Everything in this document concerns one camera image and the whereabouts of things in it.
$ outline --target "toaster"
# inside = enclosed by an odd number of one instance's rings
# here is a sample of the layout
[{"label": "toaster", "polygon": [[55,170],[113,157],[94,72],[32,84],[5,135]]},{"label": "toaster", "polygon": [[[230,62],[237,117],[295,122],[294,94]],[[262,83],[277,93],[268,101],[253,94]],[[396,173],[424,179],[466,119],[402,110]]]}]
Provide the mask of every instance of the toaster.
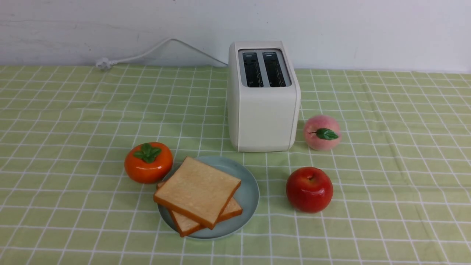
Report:
[{"label": "toaster", "polygon": [[301,91],[281,41],[229,47],[227,119],[238,152],[287,151],[294,144]]}]

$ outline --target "bread slice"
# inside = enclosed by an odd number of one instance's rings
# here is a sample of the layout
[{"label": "bread slice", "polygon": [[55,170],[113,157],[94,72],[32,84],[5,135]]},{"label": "bread slice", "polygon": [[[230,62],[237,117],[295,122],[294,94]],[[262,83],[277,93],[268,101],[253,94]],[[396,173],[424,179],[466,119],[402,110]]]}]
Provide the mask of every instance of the bread slice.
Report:
[{"label": "bread slice", "polygon": [[[162,187],[164,183],[165,182],[159,182],[157,184],[157,188]],[[196,231],[199,231],[205,228],[203,225],[191,220],[190,218],[184,215],[176,213],[172,210],[169,210],[169,214],[172,217],[173,223],[177,227],[180,237],[186,237]],[[236,199],[232,197],[229,200],[229,203],[227,204],[226,208],[224,208],[224,211],[222,211],[222,214],[219,216],[217,223],[220,223],[222,221],[228,220],[232,217],[235,217],[241,214],[242,214],[242,207],[240,207]]]},{"label": "bread slice", "polygon": [[154,193],[154,202],[214,229],[241,180],[186,157],[173,176]]}]

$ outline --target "power cord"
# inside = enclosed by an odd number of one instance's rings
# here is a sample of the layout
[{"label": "power cord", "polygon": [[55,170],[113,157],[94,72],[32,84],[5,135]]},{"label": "power cord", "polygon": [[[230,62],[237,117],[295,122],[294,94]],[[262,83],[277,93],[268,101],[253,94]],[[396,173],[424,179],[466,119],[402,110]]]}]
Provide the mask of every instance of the power cord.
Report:
[{"label": "power cord", "polygon": [[144,57],[144,56],[146,56],[147,54],[153,52],[154,50],[156,50],[157,48],[159,48],[160,46],[164,45],[165,43],[167,43],[167,42],[169,42],[169,41],[178,41],[178,42],[184,44],[185,46],[188,46],[189,48],[191,48],[191,49],[193,49],[193,50],[196,50],[196,51],[198,51],[198,52],[200,52],[200,53],[202,53],[202,54],[208,56],[209,58],[212,58],[212,59],[214,59],[214,60],[216,60],[216,61],[218,61],[218,62],[220,62],[220,63],[222,63],[222,64],[224,64],[224,65],[228,65],[226,62],[223,62],[223,61],[221,61],[221,60],[219,60],[219,59],[217,59],[217,58],[215,58],[215,57],[213,57],[213,56],[207,54],[206,52],[204,52],[204,51],[202,51],[202,50],[200,50],[200,49],[198,49],[198,48],[195,48],[194,46],[191,46],[190,44],[188,44],[188,43],[186,43],[186,42],[184,42],[184,41],[181,41],[181,40],[175,39],[175,38],[167,38],[167,39],[165,39],[165,40],[159,42],[159,43],[156,44],[154,47],[152,47],[152,49],[146,51],[146,52],[143,53],[143,54],[136,55],[136,56],[129,57],[129,58],[119,59],[119,60],[111,60],[111,61],[110,61],[108,58],[106,58],[106,57],[102,57],[102,58],[100,58],[100,59],[97,60],[95,66],[98,67],[98,68],[101,69],[101,70],[108,70],[108,69],[111,69],[114,65],[117,65],[117,64],[119,64],[119,63],[127,62],[127,61],[131,61],[131,60],[135,60],[135,59],[142,58],[142,57]]}]

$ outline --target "white wall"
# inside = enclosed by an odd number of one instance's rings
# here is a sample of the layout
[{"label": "white wall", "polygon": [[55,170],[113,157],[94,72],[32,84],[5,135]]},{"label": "white wall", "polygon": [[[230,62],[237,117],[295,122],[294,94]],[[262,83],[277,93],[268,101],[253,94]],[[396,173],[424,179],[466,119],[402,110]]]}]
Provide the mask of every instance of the white wall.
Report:
[{"label": "white wall", "polygon": [[[469,72],[471,1],[0,0],[0,64],[92,65],[167,37],[223,61],[233,41],[282,40],[296,67]],[[176,42],[146,62],[214,64]]]}]

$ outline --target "pink peach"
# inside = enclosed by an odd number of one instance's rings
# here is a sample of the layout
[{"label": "pink peach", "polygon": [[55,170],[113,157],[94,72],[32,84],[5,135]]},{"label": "pink peach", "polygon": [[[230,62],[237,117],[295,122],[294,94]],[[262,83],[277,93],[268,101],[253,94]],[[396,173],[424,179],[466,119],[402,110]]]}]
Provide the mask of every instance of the pink peach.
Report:
[{"label": "pink peach", "polygon": [[[328,132],[331,137],[325,137],[323,136],[325,134],[321,134],[321,132]],[[337,146],[341,139],[342,134],[339,123],[328,115],[314,116],[307,120],[304,125],[304,140],[314,150],[330,150]]]}]

